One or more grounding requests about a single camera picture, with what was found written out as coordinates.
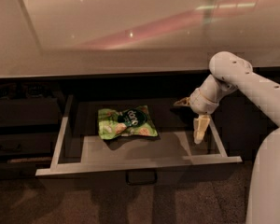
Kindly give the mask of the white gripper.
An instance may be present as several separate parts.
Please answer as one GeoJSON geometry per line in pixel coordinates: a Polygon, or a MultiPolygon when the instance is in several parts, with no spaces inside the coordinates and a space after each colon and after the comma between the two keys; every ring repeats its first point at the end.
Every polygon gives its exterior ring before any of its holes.
{"type": "Polygon", "coordinates": [[[174,106],[187,106],[190,107],[194,113],[199,114],[199,116],[193,120],[193,139],[195,144],[200,144],[210,123],[210,116],[204,114],[212,114],[217,109],[217,103],[209,101],[203,96],[199,89],[196,89],[189,98],[184,97],[174,102],[174,106]]]}

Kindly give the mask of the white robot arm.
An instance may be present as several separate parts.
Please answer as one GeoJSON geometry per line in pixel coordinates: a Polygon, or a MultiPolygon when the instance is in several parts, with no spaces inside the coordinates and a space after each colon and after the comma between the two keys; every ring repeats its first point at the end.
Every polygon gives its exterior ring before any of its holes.
{"type": "Polygon", "coordinates": [[[277,126],[262,141],[254,161],[245,224],[280,224],[280,84],[254,73],[250,62],[227,51],[212,56],[209,70],[203,84],[175,105],[198,115],[193,121],[195,143],[204,138],[221,99],[235,91],[277,126]]]}

